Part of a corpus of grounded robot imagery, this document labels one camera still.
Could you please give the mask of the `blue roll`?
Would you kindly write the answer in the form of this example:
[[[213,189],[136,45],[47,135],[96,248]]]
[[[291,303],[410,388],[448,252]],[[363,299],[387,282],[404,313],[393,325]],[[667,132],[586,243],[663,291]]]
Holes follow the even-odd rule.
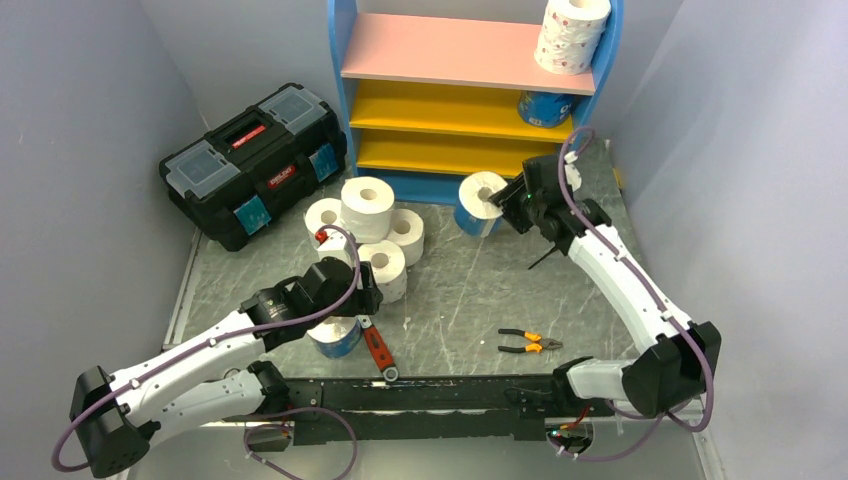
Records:
[[[361,335],[361,325],[354,317],[328,317],[307,331],[317,351],[331,359],[351,353]]]
[[[564,123],[574,101],[575,96],[571,94],[523,91],[518,100],[517,111],[527,124],[554,128]]]
[[[490,197],[507,186],[507,181],[492,171],[467,176],[460,184],[453,212],[457,226],[466,234],[484,238],[493,233],[502,219],[502,211]]]

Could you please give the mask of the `pink patterned paper towel roll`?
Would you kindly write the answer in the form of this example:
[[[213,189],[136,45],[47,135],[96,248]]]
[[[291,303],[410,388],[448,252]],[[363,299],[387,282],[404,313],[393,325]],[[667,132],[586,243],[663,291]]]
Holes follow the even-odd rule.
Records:
[[[608,0],[548,1],[534,51],[537,64],[560,75],[587,71],[611,11]]]

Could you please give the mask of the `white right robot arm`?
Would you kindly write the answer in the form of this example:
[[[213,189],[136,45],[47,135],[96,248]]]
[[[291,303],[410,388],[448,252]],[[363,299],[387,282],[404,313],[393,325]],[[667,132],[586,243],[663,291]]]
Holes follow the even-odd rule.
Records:
[[[556,370],[557,411],[574,415],[589,399],[626,401],[654,418],[710,391],[721,335],[697,324],[648,277],[611,217],[594,200],[577,200],[553,155],[524,161],[523,171],[488,199],[518,233],[531,228],[595,283],[623,321],[639,353],[632,361],[582,357]]]

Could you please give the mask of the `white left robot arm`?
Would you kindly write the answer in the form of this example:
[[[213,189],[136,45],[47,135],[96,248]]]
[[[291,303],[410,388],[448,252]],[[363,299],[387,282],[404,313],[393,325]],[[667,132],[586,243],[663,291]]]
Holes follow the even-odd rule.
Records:
[[[204,423],[279,417],[290,404],[281,373],[261,355],[299,340],[329,317],[378,312],[372,266],[337,258],[256,291],[194,338],[135,366],[94,366],[75,382],[70,420],[95,478],[128,469],[154,446]]]

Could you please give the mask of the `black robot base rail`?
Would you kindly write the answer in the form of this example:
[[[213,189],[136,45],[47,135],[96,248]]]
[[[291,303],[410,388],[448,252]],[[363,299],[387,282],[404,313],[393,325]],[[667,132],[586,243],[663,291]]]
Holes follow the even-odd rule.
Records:
[[[290,422],[297,446],[346,440],[510,437],[541,441],[548,429],[608,418],[602,400],[577,398],[552,374],[289,378],[288,392],[254,418]]]

